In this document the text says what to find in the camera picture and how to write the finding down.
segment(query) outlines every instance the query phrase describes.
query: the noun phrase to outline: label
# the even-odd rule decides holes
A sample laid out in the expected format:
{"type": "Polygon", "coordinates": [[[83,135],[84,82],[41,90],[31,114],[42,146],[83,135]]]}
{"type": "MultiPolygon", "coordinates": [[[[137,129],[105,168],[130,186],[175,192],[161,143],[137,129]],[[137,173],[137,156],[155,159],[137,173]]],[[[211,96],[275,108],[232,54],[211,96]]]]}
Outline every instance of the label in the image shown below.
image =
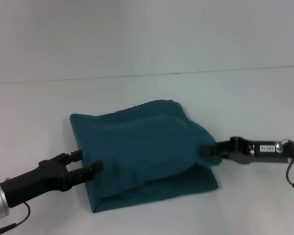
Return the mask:
{"type": "Polygon", "coordinates": [[[259,150],[260,150],[260,152],[274,153],[275,152],[275,146],[274,145],[260,145],[259,150]]]}

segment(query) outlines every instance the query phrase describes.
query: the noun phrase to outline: white surface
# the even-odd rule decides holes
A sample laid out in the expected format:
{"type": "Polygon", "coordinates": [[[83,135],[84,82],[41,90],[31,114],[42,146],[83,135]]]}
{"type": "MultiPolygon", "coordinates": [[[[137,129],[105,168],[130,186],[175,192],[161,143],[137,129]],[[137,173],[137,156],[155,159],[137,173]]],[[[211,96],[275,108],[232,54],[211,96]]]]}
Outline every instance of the white surface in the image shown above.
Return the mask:
{"type": "MultiPolygon", "coordinates": [[[[0,84],[0,182],[76,150],[71,113],[101,115],[155,99],[180,102],[218,141],[294,140],[294,68],[0,84]]],[[[31,217],[9,234],[294,235],[286,168],[224,161],[213,168],[214,192],[97,214],[84,185],[49,192],[29,201],[31,217]]],[[[18,206],[0,226],[25,214],[18,206]]]]}
{"type": "Polygon", "coordinates": [[[0,82],[294,66],[294,0],[0,0],[0,82]]]}

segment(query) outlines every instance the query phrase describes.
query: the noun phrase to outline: white table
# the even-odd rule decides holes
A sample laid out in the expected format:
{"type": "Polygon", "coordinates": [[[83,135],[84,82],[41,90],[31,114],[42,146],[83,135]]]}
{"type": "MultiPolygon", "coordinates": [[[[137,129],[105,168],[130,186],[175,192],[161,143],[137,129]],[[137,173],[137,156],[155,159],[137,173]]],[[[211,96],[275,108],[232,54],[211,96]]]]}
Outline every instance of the white table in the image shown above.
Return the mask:
{"type": "MultiPolygon", "coordinates": [[[[217,141],[294,140],[294,68],[6,83],[0,84],[0,182],[76,150],[71,113],[101,115],[155,99],[180,102],[217,141]]],[[[31,217],[9,234],[294,235],[286,168],[224,161],[213,168],[216,191],[97,214],[84,185],[49,192],[29,201],[31,217]]],[[[25,215],[26,207],[17,206],[0,227],[25,215]]]]}

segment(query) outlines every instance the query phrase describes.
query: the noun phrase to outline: black cable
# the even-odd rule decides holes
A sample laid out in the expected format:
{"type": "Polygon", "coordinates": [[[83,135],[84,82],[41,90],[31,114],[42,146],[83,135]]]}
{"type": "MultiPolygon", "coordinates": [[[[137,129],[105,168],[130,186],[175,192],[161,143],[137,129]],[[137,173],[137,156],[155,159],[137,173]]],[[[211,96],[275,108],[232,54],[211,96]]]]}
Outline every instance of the black cable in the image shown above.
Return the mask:
{"type": "Polygon", "coordinates": [[[24,202],[24,204],[27,206],[27,209],[28,209],[27,216],[21,222],[17,223],[16,226],[19,226],[19,225],[23,224],[25,221],[27,221],[27,219],[30,216],[30,207],[29,207],[29,204],[27,202],[24,202]]]}
{"type": "Polygon", "coordinates": [[[290,162],[289,166],[288,166],[288,169],[286,170],[286,180],[289,182],[290,185],[293,186],[292,182],[290,181],[289,179],[289,171],[291,169],[291,166],[293,165],[294,163],[294,158],[292,159],[292,161],[290,162]]]}
{"type": "Polygon", "coordinates": [[[19,225],[23,224],[25,221],[27,221],[27,219],[30,216],[30,207],[29,207],[29,204],[27,202],[24,202],[24,204],[27,206],[27,209],[28,209],[28,213],[27,213],[27,216],[25,217],[25,219],[23,219],[21,222],[19,222],[17,224],[14,223],[14,224],[10,224],[8,226],[5,226],[3,228],[0,228],[0,234],[3,234],[5,232],[7,232],[7,231],[10,231],[11,229],[16,228],[17,226],[19,226],[19,225]]]}

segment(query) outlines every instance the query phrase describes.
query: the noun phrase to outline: teal cloth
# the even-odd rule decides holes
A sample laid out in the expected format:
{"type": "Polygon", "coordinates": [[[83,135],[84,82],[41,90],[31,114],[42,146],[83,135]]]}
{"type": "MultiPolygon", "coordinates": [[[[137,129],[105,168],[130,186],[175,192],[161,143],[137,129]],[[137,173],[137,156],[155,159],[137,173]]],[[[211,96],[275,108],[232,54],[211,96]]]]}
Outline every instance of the teal cloth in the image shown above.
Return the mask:
{"type": "Polygon", "coordinates": [[[179,103],[156,100],[102,116],[72,114],[83,166],[97,160],[103,172],[86,183],[93,212],[128,207],[218,188],[201,144],[213,137],[189,120],[179,103]]]}

